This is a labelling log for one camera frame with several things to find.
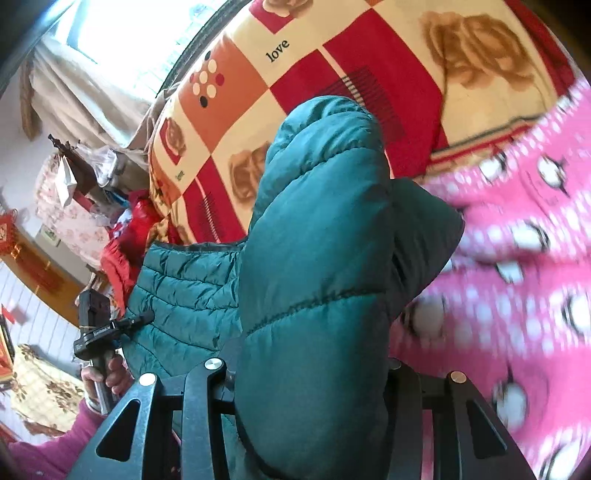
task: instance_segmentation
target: plastic bag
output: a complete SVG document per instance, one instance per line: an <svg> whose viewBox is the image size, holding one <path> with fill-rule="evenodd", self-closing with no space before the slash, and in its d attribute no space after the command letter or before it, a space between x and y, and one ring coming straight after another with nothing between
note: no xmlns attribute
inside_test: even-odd
<svg viewBox="0 0 591 480"><path fill-rule="evenodd" d="M67 207L70 204L72 198L74 198L77 185L78 182L74 172L72 172L70 163L65 157L60 157L60 165L57 167L56 189L62 207Z"/></svg>
<svg viewBox="0 0 591 480"><path fill-rule="evenodd" d="M90 216L97 225L113 228L118 221L119 216L125 209L121 205L99 205L95 203L90 207Z"/></svg>
<svg viewBox="0 0 591 480"><path fill-rule="evenodd" d="M96 181L99 184L99 187L105 187L113 178L119 167L117 153L109 147L101 147L97 150L91 150L83 144L78 144L76 152L95 171Z"/></svg>

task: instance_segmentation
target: bed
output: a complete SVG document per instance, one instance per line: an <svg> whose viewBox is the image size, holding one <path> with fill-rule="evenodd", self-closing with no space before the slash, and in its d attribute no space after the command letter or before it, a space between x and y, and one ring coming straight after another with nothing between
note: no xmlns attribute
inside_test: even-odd
<svg viewBox="0 0 591 480"><path fill-rule="evenodd" d="M166 104L151 198L183 243L235 241L277 127L309 98L356 99L381 123L391 175L424 177L489 157L574 77L518 0L255 0Z"/></svg>

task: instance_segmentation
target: pink sleeve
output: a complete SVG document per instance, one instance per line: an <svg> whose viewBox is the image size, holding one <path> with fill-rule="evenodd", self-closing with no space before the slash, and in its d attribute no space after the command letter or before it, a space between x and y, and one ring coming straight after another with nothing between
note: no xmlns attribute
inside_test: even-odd
<svg viewBox="0 0 591 480"><path fill-rule="evenodd" d="M67 433L39 446L13 443L9 445L10 452L25 478L38 479L42 472L45 480L62 480L102 422L103 417L92 412L83 400L76 421Z"/></svg>

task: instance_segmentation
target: black metal bracket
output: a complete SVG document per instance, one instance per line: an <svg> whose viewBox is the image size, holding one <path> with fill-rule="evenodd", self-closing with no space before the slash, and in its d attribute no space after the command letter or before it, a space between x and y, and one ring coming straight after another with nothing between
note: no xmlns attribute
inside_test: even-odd
<svg viewBox="0 0 591 480"><path fill-rule="evenodd" d="M180 467L184 480L229 480L223 414L233 415L241 339L187 375L160 380L144 374L105 420L69 480L169 478L167 439L173 411L182 410ZM494 411L461 372L418 375L391 359L384 390L388 434L380 479L419 480L423 410L433 413L434 480L535 480L527 461Z"/></svg>

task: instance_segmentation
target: window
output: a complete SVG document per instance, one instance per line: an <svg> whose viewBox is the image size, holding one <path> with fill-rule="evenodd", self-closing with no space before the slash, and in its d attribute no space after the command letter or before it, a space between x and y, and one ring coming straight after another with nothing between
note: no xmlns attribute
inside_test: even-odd
<svg viewBox="0 0 591 480"><path fill-rule="evenodd" d="M175 62L226 0L79 0L54 36L114 84L153 99Z"/></svg>

